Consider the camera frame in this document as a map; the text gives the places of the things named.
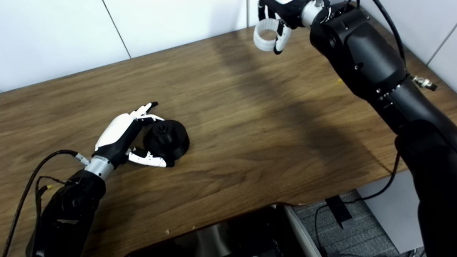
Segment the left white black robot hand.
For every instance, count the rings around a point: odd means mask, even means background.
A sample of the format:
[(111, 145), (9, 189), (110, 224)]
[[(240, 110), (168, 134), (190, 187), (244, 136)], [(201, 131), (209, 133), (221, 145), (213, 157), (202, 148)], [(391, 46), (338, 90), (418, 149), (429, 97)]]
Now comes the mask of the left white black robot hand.
[(174, 167), (175, 161), (166, 160), (152, 150), (130, 148), (144, 126), (164, 120), (148, 113), (156, 106), (158, 102), (153, 101), (131, 113), (123, 113), (114, 118), (96, 142), (92, 157), (105, 159), (114, 168), (127, 161), (144, 166)]

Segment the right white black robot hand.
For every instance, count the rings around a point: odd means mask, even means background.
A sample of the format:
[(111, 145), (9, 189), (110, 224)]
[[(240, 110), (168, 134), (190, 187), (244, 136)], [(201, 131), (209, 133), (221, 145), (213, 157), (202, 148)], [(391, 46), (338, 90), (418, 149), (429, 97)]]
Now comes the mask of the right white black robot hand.
[(281, 54), (292, 30), (310, 28), (322, 7), (315, 0), (259, 0), (253, 42), (261, 51)]

